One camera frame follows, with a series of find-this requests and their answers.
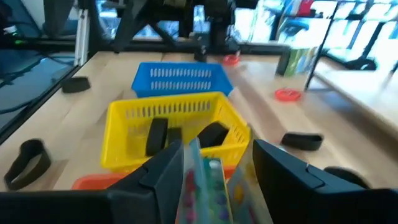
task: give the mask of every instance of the red bottle cap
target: red bottle cap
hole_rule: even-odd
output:
[[[223,59],[224,65],[236,65],[239,62],[239,56],[226,55]]]
[[[282,88],[280,90],[275,91],[275,98],[279,101],[290,102],[290,101],[298,101],[302,96],[301,91]]]

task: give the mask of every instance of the orange object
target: orange object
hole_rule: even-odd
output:
[[[275,98],[279,101],[290,102],[298,101],[302,96],[302,93],[298,90],[290,88],[282,88],[275,91]]]
[[[236,65],[239,63],[239,56],[236,55],[227,55],[223,59],[224,65]]]
[[[228,180],[232,177],[235,167],[224,167],[224,176]],[[93,174],[81,177],[75,181],[72,190],[103,190],[107,189],[129,173],[113,173],[113,174]]]

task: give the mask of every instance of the wooden tabletop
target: wooden tabletop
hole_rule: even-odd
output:
[[[108,173],[100,166],[107,107],[114,100],[135,97],[131,83],[141,62],[161,60],[192,61],[193,55],[97,53],[75,75],[87,76],[90,90],[68,95],[56,92],[0,146],[0,175],[17,157],[19,146],[31,138],[44,140],[53,164],[23,190],[70,189],[79,177]],[[276,101],[276,89],[302,89],[306,78],[275,77],[277,61],[278,57],[242,56],[239,66],[226,68],[235,86],[229,99],[257,135],[277,144],[286,131],[323,133],[325,141],[317,152],[286,150],[319,168],[353,168],[375,187],[398,187],[394,141],[374,131],[355,110],[336,103],[341,98],[330,92],[307,93],[298,103]],[[319,70],[329,69],[328,63],[322,61]],[[6,190],[4,184],[0,184],[0,190]]]
[[[325,84],[358,105],[380,127],[398,137],[398,77],[383,71],[318,73]]]

